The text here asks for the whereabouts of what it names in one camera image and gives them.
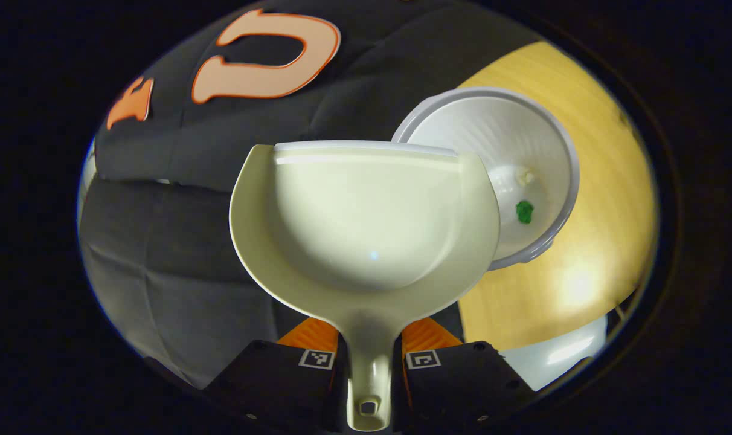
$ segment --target white dustpan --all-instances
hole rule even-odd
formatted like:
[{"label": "white dustpan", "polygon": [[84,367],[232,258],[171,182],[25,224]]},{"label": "white dustpan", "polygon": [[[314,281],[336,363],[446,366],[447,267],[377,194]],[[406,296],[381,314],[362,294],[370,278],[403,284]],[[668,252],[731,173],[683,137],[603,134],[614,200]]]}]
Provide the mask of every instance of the white dustpan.
[{"label": "white dustpan", "polygon": [[475,154],[311,141],[251,150],[229,228],[264,290],[342,333],[347,422],[374,431],[390,423],[394,341],[484,275],[499,212]]},{"label": "white dustpan", "polygon": [[[498,197],[501,232],[490,270],[542,254],[576,203],[579,165],[570,135],[545,108],[513,91],[461,88],[430,97],[412,110],[394,143],[475,152]],[[533,207],[531,221],[517,205]]]}]

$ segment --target table surface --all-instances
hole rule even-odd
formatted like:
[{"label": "table surface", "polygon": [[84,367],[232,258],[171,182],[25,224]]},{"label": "table surface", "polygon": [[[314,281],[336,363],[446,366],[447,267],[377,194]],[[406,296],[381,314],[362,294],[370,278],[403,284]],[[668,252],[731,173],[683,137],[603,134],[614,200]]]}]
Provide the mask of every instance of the table surface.
[{"label": "table surface", "polygon": [[647,276],[658,220],[650,163],[623,111],[547,42],[499,58],[465,86],[507,88],[543,105],[570,133],[581,171],[576,206],[551,248],[486,273],[460,300],[466,341],[513,349],[615,309]]}]

